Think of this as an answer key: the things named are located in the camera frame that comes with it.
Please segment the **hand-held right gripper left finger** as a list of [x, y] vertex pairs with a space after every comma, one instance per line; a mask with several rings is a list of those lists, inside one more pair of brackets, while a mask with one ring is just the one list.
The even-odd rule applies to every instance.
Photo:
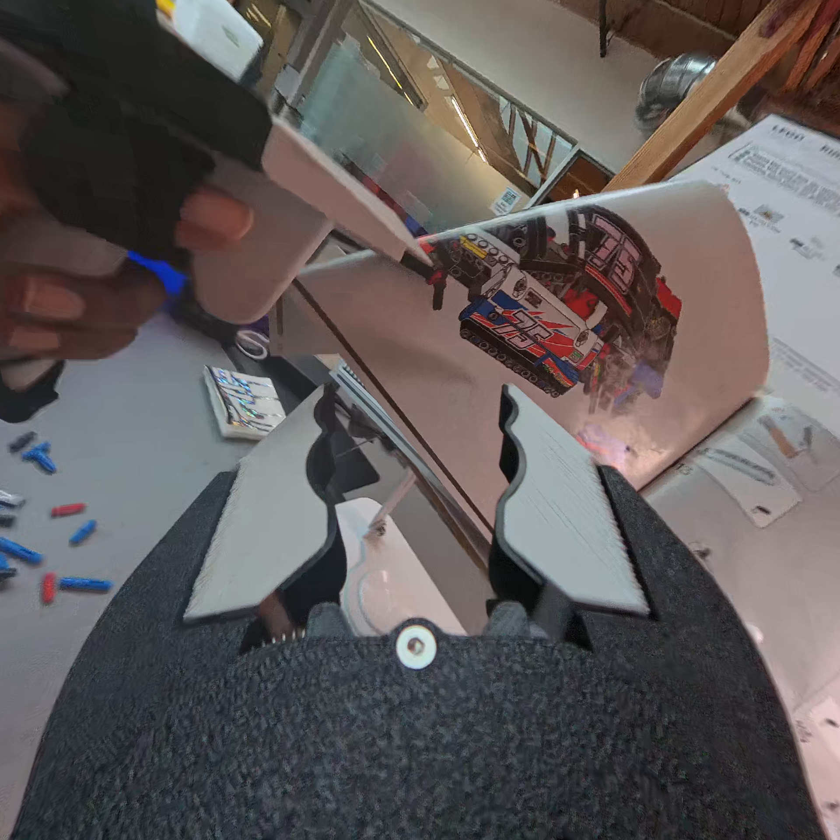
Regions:
[[184, 610], [185, 624], [252, 613], [333, 546], [336, 384], [321, 385], [242, 458]]

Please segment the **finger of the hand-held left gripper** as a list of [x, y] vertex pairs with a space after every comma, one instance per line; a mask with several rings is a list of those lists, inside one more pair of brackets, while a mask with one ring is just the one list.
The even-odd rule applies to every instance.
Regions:
[[257, 170], [213, 157], [210, 185], [254, 215], [238, 245], [192, 258], [196, 300], [216, 319], [250, 323], [267, 315], [337, 229], [395, 263], [409, 255], [432, 264], [393, 210], [286, 122], [273, 121]]

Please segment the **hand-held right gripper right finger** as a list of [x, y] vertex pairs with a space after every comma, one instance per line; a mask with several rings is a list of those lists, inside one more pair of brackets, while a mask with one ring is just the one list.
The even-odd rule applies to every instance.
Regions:
[[650, 617], [592, 454], [513, 384], [501, 388], [499, 426], [498, 553], [575, 606]]

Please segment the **building instruction booklet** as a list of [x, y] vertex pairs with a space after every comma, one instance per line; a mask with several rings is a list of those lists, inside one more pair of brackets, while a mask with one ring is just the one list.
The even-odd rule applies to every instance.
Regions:
[[723, 191], [574, 199], [421, 245], [430, 266], [366, 251], [292, 286], [483, 535], [504, 384], [643, 492], [752, 635], [838, 838], [838, 408], [771, 369]]

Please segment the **grey desk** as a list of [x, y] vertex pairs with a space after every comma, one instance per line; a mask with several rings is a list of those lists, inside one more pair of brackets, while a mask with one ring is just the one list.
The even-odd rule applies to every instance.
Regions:
[[113, 593], [40, 601], [49, 571], [117, 589], [217, 474], [251, 444], [217, 430], [207, 365], [266, 375], [261, 364], [161, 314], [128, 349], [68, 363], [59, 398], [20, 424], [2, 422], [2, 489], [24, 498], [2, 535], [42, 553], [10, 560], [2, 584], [2, 838], [67, 672]]

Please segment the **white printed task sheet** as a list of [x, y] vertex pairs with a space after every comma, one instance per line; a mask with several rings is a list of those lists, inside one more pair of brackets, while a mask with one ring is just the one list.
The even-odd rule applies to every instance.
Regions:
[[838, 404], [838, 139], [770, 115], [671, 179], [727, 194], [758, 263], [773, 366]]

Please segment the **person's left hand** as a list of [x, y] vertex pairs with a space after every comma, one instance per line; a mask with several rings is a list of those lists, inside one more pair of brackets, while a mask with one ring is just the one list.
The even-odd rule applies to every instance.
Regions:
[[[188, 250], [236, 246], [254, 223], [230, 195], [201, 187], [182, 207], [175, 241]], [[2, 361], [94, 361], [126, 348], [165, 304], [163, 282], [129, 262], [102, 278], [2, 268]]]

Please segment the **holographic sticker sheet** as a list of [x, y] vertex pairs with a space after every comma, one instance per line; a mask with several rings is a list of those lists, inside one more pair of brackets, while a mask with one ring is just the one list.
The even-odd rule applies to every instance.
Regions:
[[222, 438], [257, 443], [287, 416], [268, 378], [206, 365], [203, 382]]

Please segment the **white book stand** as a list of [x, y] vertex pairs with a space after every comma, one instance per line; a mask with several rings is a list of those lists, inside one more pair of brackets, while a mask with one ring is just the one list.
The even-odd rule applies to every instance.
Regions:
[[337, 505], [347, 573], [342, 612], [358, 636], [381, 636], [410, 618], [423, 618], [453, 635], [466, 635], [453, 610], [393, 518], [418, 484], [405, 469], [384, 502], [368, 497]]

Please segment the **pile of small connector pins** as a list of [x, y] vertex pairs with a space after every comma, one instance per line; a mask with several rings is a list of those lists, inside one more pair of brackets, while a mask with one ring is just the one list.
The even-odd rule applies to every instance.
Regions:
[[[34, 432], [18, 435], [10, 442], [7, 449], [10, 455], [20, 458], [24, 464], [31, 465], [41, 476], [56, 476], [58, 474], [50, 441], [39, 439]], [[78, 519], [78, 524], [72, 530], [59, 533], [62, 538], [60, 546], [69, 550], [76, 550], [85, 545], [98, 530], [96, 519], [84, 519], [84, 516], [88, 513], [88, 504], [85, 501], [74, 500], [51, 505], [44, 510], [45, 516], [41, 517], [39, 511], [35, 508], [28, 509], [26, 497], [2, 489], [2, 591], [8, 589], [16, 581], [21, 566], [40, 570], [47, 561], [47, 553], [34, 548], [29, 537], [7, 535], [8, 532], [18, 527], [22, 512], [34, 516], [36, 524]], [[48, 606], [56, 600], [58, 592], [107, 594], [110, 593], [112, 588], [113, 583], [106, 579], [79, 573], [65, 574], [55, 570], [46, 570], [40, 578], [38, 598], [42, 605]]]

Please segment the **silver ventilation duct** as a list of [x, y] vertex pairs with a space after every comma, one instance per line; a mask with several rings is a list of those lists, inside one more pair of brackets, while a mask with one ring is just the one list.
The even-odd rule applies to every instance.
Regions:
[[665, 59], [639, 88], [634, 121], [652, 134], [714, 69], [718, 59], [705, 52], [689, 52]]

